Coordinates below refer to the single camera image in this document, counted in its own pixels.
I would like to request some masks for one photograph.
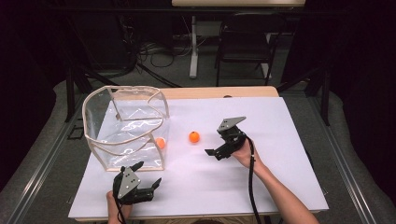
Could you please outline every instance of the gray carpet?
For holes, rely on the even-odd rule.
[[[188,56],[176,57],[173,63],[165,68],[153,66],[149,57],[144,61],[144,64],[183,87],[214,86],[216,76],[216,69],[214,69],[215,48],[210,40],[206,41],[200,47],[198,78],[196,79],[189,78],[190,57]],[[279,84],[288,54],[290,38],[282,38],[281,43],[270,81],[270,85],[274,86]],[[168,56],[158,54],[154,56],[153,63],[167,64],[170,60]],[[251,77],[259,77],[261,75],[260,70],[254,70],[254,66],[253,68],[244,66],[227,68],[224,65],[224,69],[221,72],[226,77],[242,73],[246,73]],[[139,72],[138,69],[135,69],[131,74],[112,78],[112,80],[121,85],[167,87],[147,73]],[[100,82],[93,79],[91,83],[95,88],[102,86]],[[224,79],[220,82],[221,86],[261,84],[257,79],[244,80],[244,82]],[[301,83],[281,93],[281,96],[284,97],[287,103],[305,149],[313,159],[314,170],[319,184],[328,192],[325,197],[330,210],[320,212],[316,216],[321,223],[362,223],[359,212],[350,196],[349,189],[334,161],[332,145],[323,131],[322,121],[318,119],[318,109],[315,107],[316,99],[304,97],[301,92],[303,87],[304,83]],[[7,223],[10,218],[11,220],[18,220],[20,223],[76,223],[75,220],[67,216],[73,196],[76,194],[79,182],[83,176],[90,150],[84,138],[78,139],[81,132],[78,127],[82,126],[80,110],[71,123],[66,124],[67,127],[64,126],[66,116],[65,83],[59,84],[55,90],[58,98],[51,118],[32,146],[21,167],[0,193],[0,207],[2,208],[0,223]],[[353,146],[349,142],[347,125],[342,112],[342,102],[333,94],[330,100],[329,119],[331,131],[346,157],[347,165],[361,187],[376,223],[396,223],[394,205],[378,188],[356,156],[356,153],[354,153]],[[49,151],[54,147],[59,148],[59,151],[58,153],[50,154],[54,160],[53,163],[47,164],[50,170],[43,175],[45,177],[44,182],[36,183],[35,185],[39,191],[34,191],[32,200],[24,205],[22,211],[16,211],[13,214],[14,209],[21,205],[19,202],[22,194],[28,191],[25,187],[35,183],[30,180],[32,176],[36,175],[37,167],[40,166],[43,158],[49,155]],[[273,216],[273,223],[277,223],[278,219],[278,216]]]

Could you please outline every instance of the ping pong ball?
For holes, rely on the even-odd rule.
[[[199,133],[198,132],[191,132],[189,134],[190,142],[197,143],[199,141]]]
[[[163,149],[165,147],[165,139],[158,137],[155,139],[155,142],[157,143],[160,149]]]

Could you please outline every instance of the transparent box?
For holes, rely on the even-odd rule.
[[[84,134],[106,171],[143,161],[138,171],[163,170],[169,108],[163,93],[148,86],[104,86],[82,106]]]

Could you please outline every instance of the white tabletop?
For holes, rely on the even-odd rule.
[[[305,0],[172,0],[174,7],[303,7]]]
[[[311,211],[327,210],[317,178],[304,152],[283,98],[245,97],[168,100],[171,126],[165,170],[137,172],[139,188],[163,179],[152,202],[138,203],[131,217],[207,217],[251,215],[248,169],[233,157],[217,161],[204,149],[224,142],[216,129],[223,119],[247,118],[238,128],[255,142],[263,161]],[[192,144],[188,134],[196,131],[201,141]],[[106,219],[106,192],[117,173],[105,172],[91,155],[69,217],[77,220]],[[259,213],[276,213],[268,191],[253,180]]]

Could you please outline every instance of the chair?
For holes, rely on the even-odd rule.
[[[279,36],[286,27],[286,20],[275,13],[235,13],[220,26],[219,48],[216,56],[216,86],[219,85],[220,62],[268,64],[265,85],[268,84]]]

